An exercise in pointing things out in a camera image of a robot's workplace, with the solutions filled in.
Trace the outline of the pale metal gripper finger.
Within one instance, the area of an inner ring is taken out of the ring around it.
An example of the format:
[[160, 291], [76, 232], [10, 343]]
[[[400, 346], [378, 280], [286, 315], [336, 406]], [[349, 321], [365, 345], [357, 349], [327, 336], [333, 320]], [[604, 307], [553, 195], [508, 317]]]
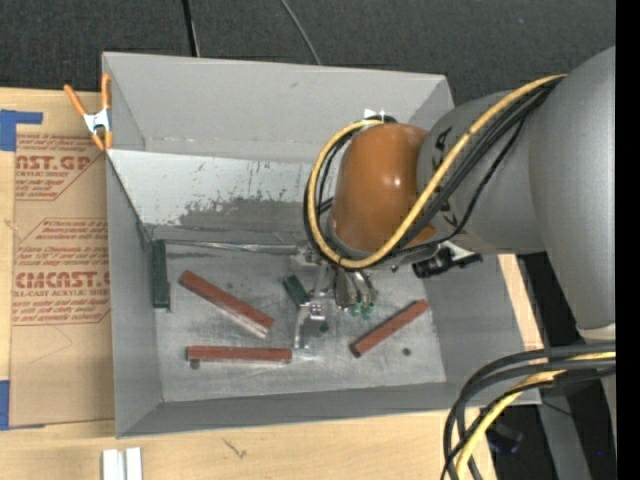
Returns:
[[298, 313], [296, 316], [294, 342], [293, 342], [293, 347], [295, 349], [301, 349], [304, 347], [304, 327], [305, 327], [305, 322], [308, 318], [308, 314], [309, 312], [307, 308], [300, 308], [298, 310]]
[[321, 305], [310, 304], [305, 320], [305, 338], [319, 338], [326, 332], [326, 312]]

